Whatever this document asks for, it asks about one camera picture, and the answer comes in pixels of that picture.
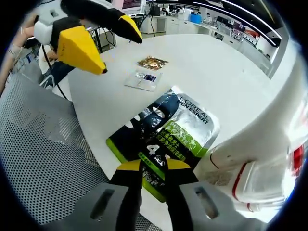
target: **round table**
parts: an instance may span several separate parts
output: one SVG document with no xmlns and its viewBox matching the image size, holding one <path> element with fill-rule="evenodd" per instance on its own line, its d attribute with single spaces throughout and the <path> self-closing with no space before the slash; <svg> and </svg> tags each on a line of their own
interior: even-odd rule
<svg viewBox="0 0 308 231">
<path fill-rule="evenodd" d="M 154 92 L 124 86 L 137 61 L 148 55 L 169 63 Z M 101 55 L 108 72 L 96 76 L 75 69 L 69 85 L 85 138 L 99 165 L 111 178 L 119 160 L 105 144 L 109 136 L 176 85 L 220 122 L 212 147 L 251 123 L 270 103 L 262 88 L 267 76 L 231 46 L 208 35 L 181 34 L 144 39 Z M 142 189 L 141 214 L 163 230 L 172 230 L 166 203 Z"/>
</svg>

